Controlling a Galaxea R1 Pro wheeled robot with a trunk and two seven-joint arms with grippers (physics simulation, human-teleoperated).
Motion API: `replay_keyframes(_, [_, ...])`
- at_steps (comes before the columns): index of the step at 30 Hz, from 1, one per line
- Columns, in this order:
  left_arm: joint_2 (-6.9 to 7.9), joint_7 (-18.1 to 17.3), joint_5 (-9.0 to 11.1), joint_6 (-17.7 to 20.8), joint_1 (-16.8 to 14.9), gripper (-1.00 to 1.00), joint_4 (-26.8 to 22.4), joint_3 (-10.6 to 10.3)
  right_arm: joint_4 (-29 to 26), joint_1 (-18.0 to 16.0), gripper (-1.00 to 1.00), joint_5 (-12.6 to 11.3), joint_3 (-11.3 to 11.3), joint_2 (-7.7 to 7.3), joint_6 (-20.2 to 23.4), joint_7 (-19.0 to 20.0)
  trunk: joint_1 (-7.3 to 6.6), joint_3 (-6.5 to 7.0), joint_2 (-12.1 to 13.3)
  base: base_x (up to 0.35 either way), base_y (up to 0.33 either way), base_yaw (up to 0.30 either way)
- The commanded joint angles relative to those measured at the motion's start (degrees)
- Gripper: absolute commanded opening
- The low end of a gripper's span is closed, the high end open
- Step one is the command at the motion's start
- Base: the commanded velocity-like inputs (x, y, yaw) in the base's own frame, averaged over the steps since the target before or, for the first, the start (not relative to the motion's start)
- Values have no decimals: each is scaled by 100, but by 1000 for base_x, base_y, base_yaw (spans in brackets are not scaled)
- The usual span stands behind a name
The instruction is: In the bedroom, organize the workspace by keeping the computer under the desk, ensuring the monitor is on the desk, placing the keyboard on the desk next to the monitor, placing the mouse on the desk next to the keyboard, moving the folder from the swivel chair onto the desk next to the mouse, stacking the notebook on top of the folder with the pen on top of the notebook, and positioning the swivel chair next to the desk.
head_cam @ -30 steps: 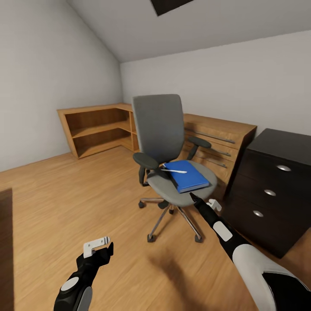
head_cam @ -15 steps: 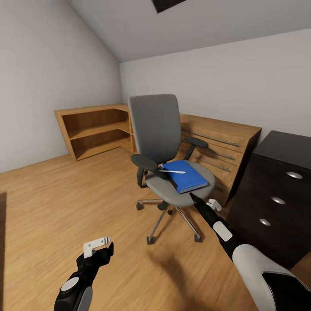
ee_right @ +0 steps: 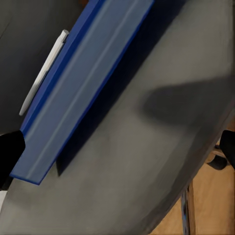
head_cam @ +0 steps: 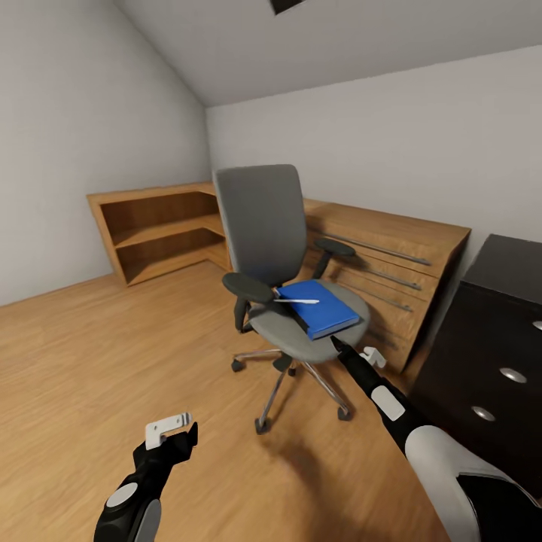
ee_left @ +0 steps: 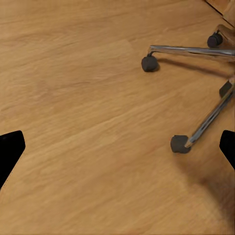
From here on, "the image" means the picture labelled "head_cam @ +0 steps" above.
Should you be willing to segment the folder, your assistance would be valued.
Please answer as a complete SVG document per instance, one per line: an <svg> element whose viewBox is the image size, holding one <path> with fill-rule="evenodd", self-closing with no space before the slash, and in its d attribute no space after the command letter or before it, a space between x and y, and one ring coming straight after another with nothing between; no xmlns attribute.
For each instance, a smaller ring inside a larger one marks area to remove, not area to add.
<svg viewBox="0 0 542 542"><path fill-rule="evenodd" d="M311 340L359 322L360 316L314 279L289 282L274 289L278 300L317 300L317 303L282 303Z"/></svg>

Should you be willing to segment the swivel chair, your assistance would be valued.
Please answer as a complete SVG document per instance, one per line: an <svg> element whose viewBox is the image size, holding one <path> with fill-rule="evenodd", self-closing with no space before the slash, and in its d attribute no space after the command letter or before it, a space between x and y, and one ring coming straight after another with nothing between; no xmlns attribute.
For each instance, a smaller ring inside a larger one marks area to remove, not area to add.
<svg viewBox="0 0 542 542"><path fill-rule="evenodd" d="M367 302L343 285L321 279L333 254L354 257L356 251L345 243L318 237L314 245L324 249L311 279L329 290L356 312L359 322L311 340L301 326L275 298L299 274L308 248L306 217L297 168L291 164L239 166L213 171L221 220L228 244L231 271L223 278L225 288L237 295L235 327L240 333L260 334L275 346L271 350L233 355L233 370L241 370L239 358L279 356L273 362L280 371L272 394L259 419L257 433L266 431L266 416L286 372L296 375L297 362L339 404L340 421L349 421L349 408L312 368L338 358L331 342L334 336L354 349L371 322Z"/></svg>

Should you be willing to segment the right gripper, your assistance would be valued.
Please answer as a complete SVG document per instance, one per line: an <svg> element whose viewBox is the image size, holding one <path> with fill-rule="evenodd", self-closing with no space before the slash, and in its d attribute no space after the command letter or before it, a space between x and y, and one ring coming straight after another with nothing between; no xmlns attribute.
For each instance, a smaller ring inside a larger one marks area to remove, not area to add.
<svg viewBox="0 0 542 542"><path fill-rule="evenodd" d="M348 372L352 375L353 379L359 385L359 379L368 371L374 371L370 363L359 355L356 349L353 349L350 345L345 345L340 342L334 336L330 336L331 342L333 342L334 348L340 352L337 355L338 359L346 366Z"/></svg>

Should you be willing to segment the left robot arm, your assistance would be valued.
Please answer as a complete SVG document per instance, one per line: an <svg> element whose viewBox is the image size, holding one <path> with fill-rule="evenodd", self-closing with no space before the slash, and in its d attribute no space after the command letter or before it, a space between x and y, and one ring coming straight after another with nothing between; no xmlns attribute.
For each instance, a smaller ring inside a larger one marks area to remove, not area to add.
<svg viewBox="0 0 542 542"><path fill-rule="evenodd" d="M189 460L198 444L198 423L190 431L165 433L189 425L189 412L146 426L146 441L133 451L135 473L103 505L93 542L154 542L161 521L161 492L174 464Z"/></svg>

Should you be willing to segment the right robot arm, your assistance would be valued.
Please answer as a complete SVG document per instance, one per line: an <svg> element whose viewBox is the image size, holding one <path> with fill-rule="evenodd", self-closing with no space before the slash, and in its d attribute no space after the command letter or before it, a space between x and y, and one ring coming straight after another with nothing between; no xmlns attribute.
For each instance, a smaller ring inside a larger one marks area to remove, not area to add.
<svg viewBox="0 0 542 542"><path fill-rule="evenodd" d="M416 409L371 365L386 360L372 347L358 352L330 336L338 359L382 414L382 423L410 463L451 542L542 542L542 507L512 478L470 452Z"/></svg>

